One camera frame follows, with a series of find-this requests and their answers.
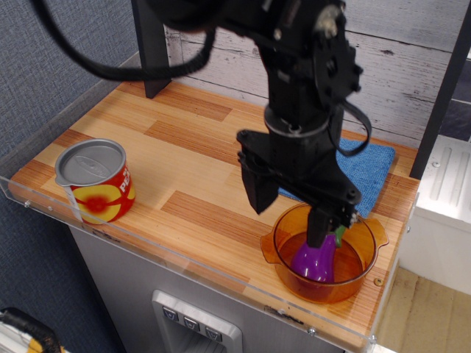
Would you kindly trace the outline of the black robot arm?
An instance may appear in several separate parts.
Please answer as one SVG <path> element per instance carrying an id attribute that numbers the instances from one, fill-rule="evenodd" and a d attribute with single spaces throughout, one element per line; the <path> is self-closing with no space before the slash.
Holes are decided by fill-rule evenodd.
<path id="1" fill-rule="evenodd" d="M 262 213 L 279 189 L 307 202 L 307 242 L 349 227 L 360 191 L 340 170 L 345 113 L 369 119 L 347 97 L 359 90 L 362 69 L 345 37 L 343 1 L 151 1 L 167 27 L 205 32 L 217 28 L 251 39 L 268 77 L 267 132 L 237 134 L 242 179 L 252 208 Z"/>

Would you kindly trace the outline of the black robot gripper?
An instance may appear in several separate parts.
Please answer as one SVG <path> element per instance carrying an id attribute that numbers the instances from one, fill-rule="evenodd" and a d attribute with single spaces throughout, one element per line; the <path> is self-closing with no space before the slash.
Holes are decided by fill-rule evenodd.
<path id="1" fill-rule="evenodd" d="M 309 204 L 307 244 L 311 248 L 321 248 L 328 235 L 340 239 L 341 225 L 352 226 L 358 213 L 355 207 L 361 192 L 336 160 L 343 117 L 343 110 L 336 108 L 332 115 L 318 115 L 312 124 L 293 130 L 267 109 L 267 133 L 244 129 L 236 136 L 252 209 L 263 213 L 280 188 Z"/>

